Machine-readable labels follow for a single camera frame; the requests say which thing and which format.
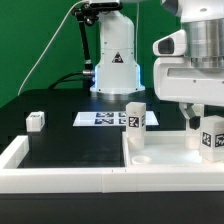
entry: small white object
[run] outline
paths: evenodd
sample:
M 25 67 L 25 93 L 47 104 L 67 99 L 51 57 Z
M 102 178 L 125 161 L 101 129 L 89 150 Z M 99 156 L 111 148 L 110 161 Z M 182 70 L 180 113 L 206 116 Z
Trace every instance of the small white object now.
M 133 149 L 144 149 L 146 104 L 131 102 L 126 105 L 126 131 Z
M 26 119 L 27 132 L 40 132 L 44 124 L 44 112 L 32 112 Z
M 134 165 L 146 165 L 149 164 L 152 159 L 148 156 L 134 156 L 131 161 Z
M 200 154 L 211 162 L 224 160 L 224 118 L 201 118 Z
M 168 38 L 174 41 L 174 53 L 173 54 L 160 54 L 159 43 Z M 185 30 L 179 30 L 169 36 L 166 36 L 153 44 L 153 52 L 156 56 L 181 56 L 184 55 L 187 50 L 187 37 Z

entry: white block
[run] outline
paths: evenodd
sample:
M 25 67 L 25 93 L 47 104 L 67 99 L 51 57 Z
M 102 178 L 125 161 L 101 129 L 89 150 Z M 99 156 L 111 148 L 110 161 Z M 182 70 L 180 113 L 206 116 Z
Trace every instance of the white block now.
M 32 112 L 26 119 L 27 132 L 40 132 L 44 124 L 44 112 Z
M 200 154 L 212 162 L 224 160 L 224 118 L 201 118 Z
M 146 104 L 131 102 L 126 105 L 126 132 L 128 144 L 132 149 L 144 149 L 144 134 L 146 131 Z

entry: green wall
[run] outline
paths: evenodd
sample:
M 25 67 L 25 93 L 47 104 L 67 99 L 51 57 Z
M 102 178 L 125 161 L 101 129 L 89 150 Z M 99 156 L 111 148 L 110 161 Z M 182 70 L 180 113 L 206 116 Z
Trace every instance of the green wall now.
M 53 36 L 73 0 L 1 0 L 0 2 L 0 107 L 13 99 L 19 87 Z M 135 22 L 136 4 L 122 13 Z M 140 3 L 138 63 L 142 81 L 153 86 L 152 44 L 180 28 L 179 19 L 160 6 L 160 0 Z M 99 60 L 98 26 L 87 28 L 93 62 Z M 59 77 L 83 69 L 83 52 L 77 21 L 70 16 L 23 91 L 47 88 Z M 81 83 L 59 88 L 80 88 Z

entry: warning label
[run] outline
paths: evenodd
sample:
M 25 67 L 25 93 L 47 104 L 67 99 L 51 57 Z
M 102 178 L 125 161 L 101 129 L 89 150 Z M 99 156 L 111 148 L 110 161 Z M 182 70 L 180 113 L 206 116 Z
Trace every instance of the warning label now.
M 124 63 L 124 61 L 123 61 L 119 52 L 117 52 L 117 54 L 115 55 L 112 63 Z

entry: black cable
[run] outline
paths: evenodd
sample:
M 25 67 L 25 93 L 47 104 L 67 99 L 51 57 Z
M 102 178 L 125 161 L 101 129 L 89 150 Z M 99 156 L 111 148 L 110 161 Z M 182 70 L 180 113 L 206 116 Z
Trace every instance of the black cable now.
M 48 89 L 54 89 L 58 84 L 62 83 L 62 82 L 76 82 L 76 81 L 83 81 L 83 79 L 69 79 L 69 80 L 61 80 L 61 81 L 57 81 L 53 84 L 51 84 Z
M 70 74 L 68 74 L 68 75 L 65 75 L 65 76 L 61 77 L 60 79 L 58 79 L 58 80 L 57 80 L 56 82 L 54 82 L 53 84 L 51 84 L 51 85 L 48 87 L 48 89 L 54 89 L 54 87 L 55 87 L 58 83 L 64 81 L 64 80 L 67 79 L 67 78 L 70 78 L 70 77 L 72 77 L 72 76 L 76 76 L 76 75 L 82 75 L 82 72 L 70 73 Z

